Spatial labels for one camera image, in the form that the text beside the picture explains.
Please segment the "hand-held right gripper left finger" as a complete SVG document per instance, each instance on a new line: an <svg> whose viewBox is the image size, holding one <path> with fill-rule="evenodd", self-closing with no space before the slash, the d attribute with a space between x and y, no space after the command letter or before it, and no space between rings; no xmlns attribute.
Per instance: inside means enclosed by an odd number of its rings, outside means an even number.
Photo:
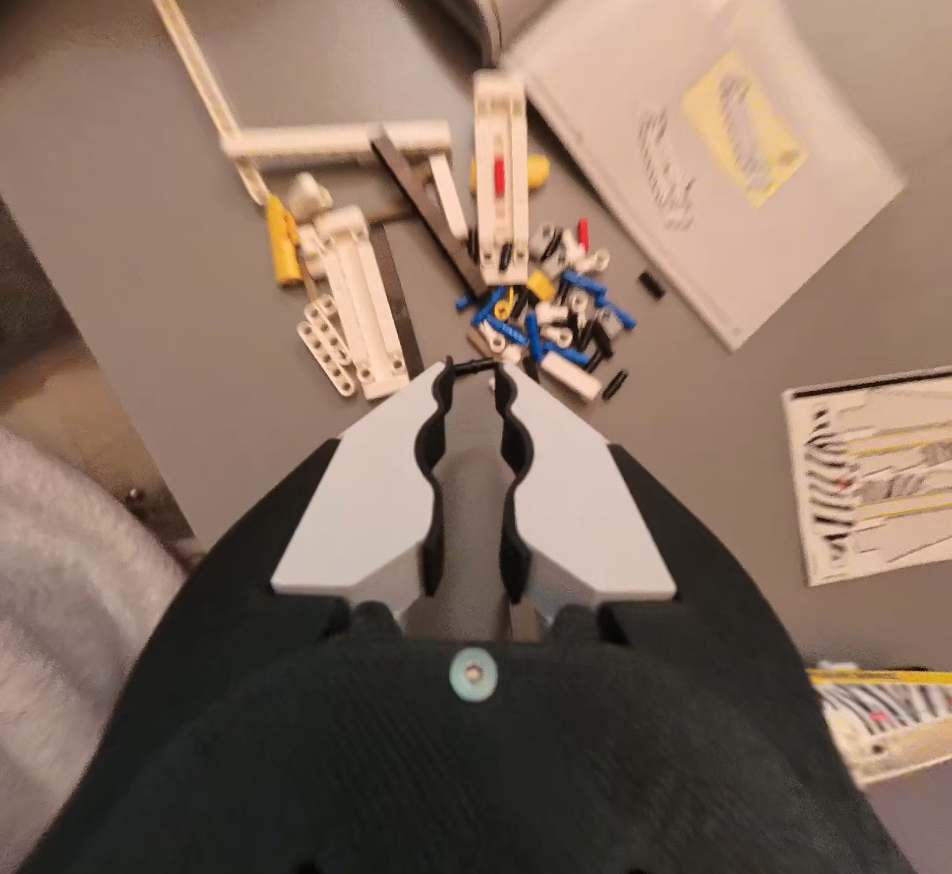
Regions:
<svg viewBox="0 0 952 874"><path fill-rule="evenodd" d="M433 595L445 559L443 495L454 363L435 362L338 438L279 562L281 595L380 603L399 622Z"/></svg>

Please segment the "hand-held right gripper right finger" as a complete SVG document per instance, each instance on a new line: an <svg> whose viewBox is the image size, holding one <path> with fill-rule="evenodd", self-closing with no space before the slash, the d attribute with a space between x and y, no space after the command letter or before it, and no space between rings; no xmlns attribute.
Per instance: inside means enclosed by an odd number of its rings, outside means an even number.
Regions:
<svg viewBox="0 0 952 874"><path fill-rule="evenodd" d="M506 490L499 566L511 605L668 603L674 578L604 436L513 365L495 367Z"/></svg>

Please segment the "pile of small lego pieces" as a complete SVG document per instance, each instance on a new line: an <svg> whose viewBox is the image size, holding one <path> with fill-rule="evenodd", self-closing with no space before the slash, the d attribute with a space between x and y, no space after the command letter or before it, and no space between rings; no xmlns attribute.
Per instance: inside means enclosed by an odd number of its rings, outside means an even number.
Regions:
<svg viewBox="0 0 952 874"><path fill-rule="evenodd" d="M577 400L608 403L627 383L627 368L610 370L637 319L605 281L610 251L593 244L590 220L543 222L524 245L511 238L484 245L475 227L455 227L466 264L479 267L485 291L457 300L472 347L489 361L519 366Z"/></svg>

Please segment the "lego instruction booklet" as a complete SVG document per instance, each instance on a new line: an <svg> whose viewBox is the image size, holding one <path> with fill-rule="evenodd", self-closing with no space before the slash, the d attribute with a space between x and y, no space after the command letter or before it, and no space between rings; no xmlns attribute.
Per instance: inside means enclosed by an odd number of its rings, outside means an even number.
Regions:
<svg viewBox="0 0 952 874"><path fill-rule="evenodd" d="M436 0L741 347L902 190L781 0Z"/></svg>

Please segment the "short white lego beam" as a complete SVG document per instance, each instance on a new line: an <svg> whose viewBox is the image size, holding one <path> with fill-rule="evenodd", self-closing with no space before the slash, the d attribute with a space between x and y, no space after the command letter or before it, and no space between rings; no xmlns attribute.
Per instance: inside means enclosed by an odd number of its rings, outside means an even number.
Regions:
<svg viewBox="0 0 952 874"><path fill-rule="evenodd" d="M336 303L328 293L320 294L303 310L303 336L329 360L346 368L352 365Z"/></svg>
<svg viewBox="0 0 952 874"><path fill-rule="evenodd" d="M298 323L296 331L309 354L322 368L336 392L343 397L354 397L356 386L351 376L325 344L325 341L316 333L314 327L308 321L301 321Z"/></svg>

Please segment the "white lego panel assembly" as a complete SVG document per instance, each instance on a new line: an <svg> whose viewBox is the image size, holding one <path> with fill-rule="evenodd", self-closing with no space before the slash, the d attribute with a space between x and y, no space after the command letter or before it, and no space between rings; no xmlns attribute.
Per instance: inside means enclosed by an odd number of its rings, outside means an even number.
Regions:
<svg viewBox="0 0 952 874"><path fill-rule="evenodd" d="M302 252L329 286L363 396L377 401L400 391L410 382L408 365L363 212L343 207L297 229Z"/></svg>

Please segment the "flat black lego strip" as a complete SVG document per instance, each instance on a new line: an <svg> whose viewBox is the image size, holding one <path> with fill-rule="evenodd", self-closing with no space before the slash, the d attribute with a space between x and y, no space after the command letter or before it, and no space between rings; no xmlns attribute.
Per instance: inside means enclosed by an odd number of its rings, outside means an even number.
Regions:
<svg viewBox="0 0 952 874"><path fill-rule="evenodd" d="M382 277L388 308L402 348L407 375L412 380L423 371L422 354L412 324L408 301L387 239L385 225L383 223L371 223L369 239Z"/></svg>

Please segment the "yellow lego piece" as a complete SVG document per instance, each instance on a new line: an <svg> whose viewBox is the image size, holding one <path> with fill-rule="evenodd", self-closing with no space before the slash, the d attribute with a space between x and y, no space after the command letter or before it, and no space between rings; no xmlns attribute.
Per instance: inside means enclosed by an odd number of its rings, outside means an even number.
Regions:
<svg viewBox="0 0 952 874"><path fill-rule="evenodd" d="M268 196L265 211L276 282L282 288L297 287L303 280L297 253L300 240L294 217L273 193Z"/></svg>

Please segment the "dark translucent lego beam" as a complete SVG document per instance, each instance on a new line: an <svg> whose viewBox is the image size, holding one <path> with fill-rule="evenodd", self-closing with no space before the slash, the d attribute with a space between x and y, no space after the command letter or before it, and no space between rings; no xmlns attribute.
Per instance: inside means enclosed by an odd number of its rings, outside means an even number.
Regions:
<svg viewBox="0 0 952 874"><path fill-rule="evenodd" d="M451 233L446 215L429 198L422 180L411 168L404 155L396 149L385 134L373 138L370 146L403 196L410 202L466 290L477 297L485 294L488 287L482 279L482 274L470 259L461 241Z"/></svg>

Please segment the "white lego beam assembly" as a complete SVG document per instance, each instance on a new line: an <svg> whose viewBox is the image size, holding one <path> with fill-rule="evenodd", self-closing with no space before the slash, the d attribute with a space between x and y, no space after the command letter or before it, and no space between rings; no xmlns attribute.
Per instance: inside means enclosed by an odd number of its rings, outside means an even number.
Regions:
<svg viewBox="0 0 952 874"><path fill-rule="evenodd" d="M501 71L473 78L478 266L490 286L529 275L529 150L524 83Z"/></svg>

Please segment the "zebra print sticker sheet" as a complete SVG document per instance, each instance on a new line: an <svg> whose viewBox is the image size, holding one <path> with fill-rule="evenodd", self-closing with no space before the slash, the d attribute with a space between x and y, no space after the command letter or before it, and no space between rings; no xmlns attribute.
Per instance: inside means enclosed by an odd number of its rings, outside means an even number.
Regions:
<svg viewBox="0 0 952 874"><path fill-rule="evenodd" d="M951 761L951 673L810 668L839 755L862 789Z"/></svg>
<svg viewBox="0 0 952 874"><path fill-rule="evenodd" d="M808 586L951 560L950 366L790 389Z"/></svg>

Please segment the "person's grey sweater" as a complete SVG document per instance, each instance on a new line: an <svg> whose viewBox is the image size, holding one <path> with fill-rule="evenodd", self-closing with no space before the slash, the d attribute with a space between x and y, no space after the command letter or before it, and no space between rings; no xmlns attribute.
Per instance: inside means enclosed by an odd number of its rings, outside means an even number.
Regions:
<svg viewBox="0 0 952 874"><path fill-rule="evenodd" d="M2 872L72 795L184 580L105 490L2 429Z"/></svg>

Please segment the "white lego frame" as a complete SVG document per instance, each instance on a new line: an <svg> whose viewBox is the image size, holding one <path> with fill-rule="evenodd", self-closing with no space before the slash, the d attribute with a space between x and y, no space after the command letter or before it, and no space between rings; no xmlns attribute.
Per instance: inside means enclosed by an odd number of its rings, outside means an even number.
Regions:
<svg viewBox="0 0 952 874"><path fill-rule="evenodd" d="M242 127L176 0L150 1L219 136L223 154L259 208L265 210L272 193L264 168L369 162L374 157L370 141L381 134L412 162L428 162L434 157L450 165L450 130L442 120Z"/></svg>

